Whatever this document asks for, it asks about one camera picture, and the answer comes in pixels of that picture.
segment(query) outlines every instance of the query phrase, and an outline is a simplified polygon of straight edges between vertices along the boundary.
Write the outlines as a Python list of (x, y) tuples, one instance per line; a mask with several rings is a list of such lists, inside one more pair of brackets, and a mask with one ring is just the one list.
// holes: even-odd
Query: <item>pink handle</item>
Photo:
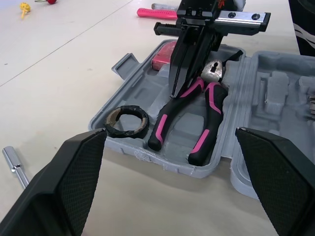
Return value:
[(215, 90), (215, 86), (216, 85), (221, 86), (221, 84), (218, 83), (218, 82), (211, 82), (211, 83), (209, 83), (209, 85), (206, 88), (206, 91), (209, 89), (209, 103), (210, 103), (210, 107), (221, 115), (220, 109), (218, 107), (216, 107), (216, 105), (215, 105), (214, 90)]
[(137, 10), (137, 14), (139, 17), (152, 17), (167, 20), (177, 20), (176, 11), (170, 10), (152, 10), (146, 8), (139, 8)]
[(196, 153), (200, 150), (201, 145), (205, 142), (207, 135), (210, 133), (209, 129), (205, 129), (205, 131), (203, 131), (202, 135), (200, 136), (198, 142), (196, 143), (195, 147), (193, 148), (193, 150), (191, 151), (191, 153)]

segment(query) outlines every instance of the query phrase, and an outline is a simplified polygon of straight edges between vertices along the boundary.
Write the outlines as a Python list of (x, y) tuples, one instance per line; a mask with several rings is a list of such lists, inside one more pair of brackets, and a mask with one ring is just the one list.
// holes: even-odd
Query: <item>table surface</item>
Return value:
[[(66, 139), (88, 123), (122, 84), (111, 67), (126, 53), (139, 61), (162, 41), (156, 20), (138, 18), (153, 0), (0, 2), (0, 148), (14, 146), (33, 177)], [(159, 3), (179, 4), (174, 0)], [(265, 33), (229, 35), (223, 43), (252, 55), (298, 53), (287, 0), (248, 0), (245, 11), (271, 12)], [(194, 179), (105, 149), (86, 236), (275, 236), (259, 201), (238, 193), (230, 162)], [(0, 157), (0, 220), (22, 192)]]

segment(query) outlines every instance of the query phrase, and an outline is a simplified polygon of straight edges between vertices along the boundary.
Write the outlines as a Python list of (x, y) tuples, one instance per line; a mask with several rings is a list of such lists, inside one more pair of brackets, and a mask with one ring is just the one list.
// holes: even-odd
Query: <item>tool case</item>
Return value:
[[(222, 83), (228, 88), (223, 103), (223, 121), (210, 163), (193, 166), (188, 155), (198, 141), (206, 117), (205, 97), (201, 94), (174, 119), (161, 151), (153, 151), (147, 141), (160, 109), (169, 101), (169, 64), (154, 71), (151, 61), (166, 43), (163, 41), (139, 63), (133, 54), (124, 56), (112, 70), (125, 81), (89, 124), (89, 130), (104, 127), (106, 116), (123, 105), (137, 105), (149, 116), (149, 131), (143, 139), (110, 138), (105, 146), (139, 160), (163, 166), (164, 170), (195, 178), (210, 175), (221, 157), (231, 158), (231, 182), (240, 193), (256, 198), (249, 173), (235, 136), (237, 127), (270, 132), (291, 140), (315, 164), (315, 119), (311, 115), (309, 95), (315, 94), (315, 58), (276, 52), (246, 53), (237, 61), (228, 61)], [(222, 61), (239, 48), (221, 45), (211, 52), (209, 60)], [(115, 127), (135, 130), (140, 119), (122, 115)]]

